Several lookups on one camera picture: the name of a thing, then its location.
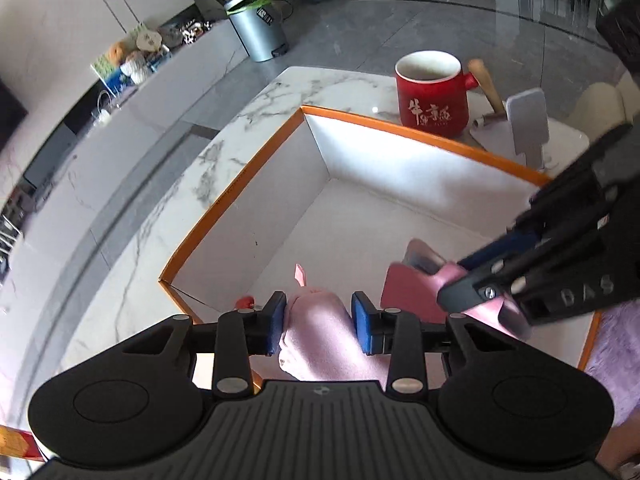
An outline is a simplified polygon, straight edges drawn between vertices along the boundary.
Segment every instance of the blue gripper pad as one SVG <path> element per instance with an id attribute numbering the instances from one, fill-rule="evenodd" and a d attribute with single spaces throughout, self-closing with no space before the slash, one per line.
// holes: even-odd
<path id="1" fill-rule="evenodd" d="M 269 335 L 267 337 L 267 354 L 274 355 L 280 346 L 280 337 L 284 327 L 284 308 L 287 306 L 287 297 L 284 292 L 274 292 L 267 304 L 260 311 L 270 318 Z"/>
<path id="2" fill-rule="evenodd" d="M 351 320 L 362 351 L 367 355 L 382 353 L 384 336 L 376 330 L 380 324 L 380 311 L 364 292 L 351 295 Z"/>

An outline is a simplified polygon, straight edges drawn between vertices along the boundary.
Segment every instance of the decorative items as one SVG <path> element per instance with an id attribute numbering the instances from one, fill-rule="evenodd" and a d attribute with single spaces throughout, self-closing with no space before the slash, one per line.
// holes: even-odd
<path id="1" fill-rule="evenodd" d="M 162 44 L 165 44 L 169 50 L 178 48 L 184 43 L 182 37 L 182 24 L 170 23 L 158 28 L 158 32 L 162 37 Z"/>
<path id="2" fill-rule="evenodd" d="M 139 85 L 150 75 L 151 69 L 146 65 L 145 56 L 136 50 L 127 56 L 127 60 L 120 66 L 122 73 L 131 78 L 134 84 Z"/>
<path id="3" fill-rule="evenodd" d="M 205 32 L 211 30 L 214 22 L 200 22 L 199 20 L 189 20 L 180 28 L 185 44 L 191 44 L 196 41 Z"/>
<path id="4" fill-rule="evenodd" d="M 116 97 L 144 82 L 170 57 L 169 49 L 162 44 L 162 35 L 140 23 L 121 41 L 111 45 L 91 67 L 109 93 Z"/>

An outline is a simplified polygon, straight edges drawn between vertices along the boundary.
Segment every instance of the wooden handle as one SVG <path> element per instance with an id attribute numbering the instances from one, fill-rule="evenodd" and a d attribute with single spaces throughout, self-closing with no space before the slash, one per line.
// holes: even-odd
<path id="1" fill-rule="evenodd" d="M 486 95 L 489 104 L 494 109 L 494 112 L 497 114 L 506 113 L 504 109 L 504 104 L 502 104 L 502 99 L 500 99 L 500 95 L 498 91 L 495 89 L 494 82 L 491 80 L 491 75 L 489 71 L 484 66 L 484 63 L 481 59 L 472 59 L 469 61 L 467 68 L 469 72 L 471 72 L 476 80 L 478 80 L 478 84 L 480 88 Z"/>

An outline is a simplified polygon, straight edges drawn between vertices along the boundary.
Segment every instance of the gray trash can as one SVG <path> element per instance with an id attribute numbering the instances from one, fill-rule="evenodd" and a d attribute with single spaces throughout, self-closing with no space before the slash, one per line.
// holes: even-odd
<path id="1" fill-rule="evenodd" d="M 288 49 L 282 16 L 267 0 L 229 0 L 226 13 L 254 61 L 267 61 Z"/>

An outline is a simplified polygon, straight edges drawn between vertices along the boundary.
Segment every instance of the pink towel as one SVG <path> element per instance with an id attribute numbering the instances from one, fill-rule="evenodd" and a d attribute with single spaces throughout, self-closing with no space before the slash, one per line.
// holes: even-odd
<path id="1" fill-rule="evenodd" d="M 306 283 L 306 276 L 296 266 L 296 279 Z M 445 264 L 436 274 L 418 272 L 415 276 L 425 291 L 418 309 L 407 308 L 421 319 L 433 317 L 438 291 L 464 276 L 466 270 L 453 263 Z M 508 332 L 498 322 L 503 298 L 496 298 L 466 311 L 469 316 Z M 351 317 L 340 298 L 320 288 L 301 286 L 289 296 L 280 337 L 280 368 L 300 381 L 377 380 L 384 388 L 389 356 L 363 354 Z"/>
<path id="2" fill-rule="evenodd" d="M 389 356 L 363 354 L 340 298 L 304 286 L 287 303 L 280 368 L 301 381 L 377 380 L 384 388 Z"/>

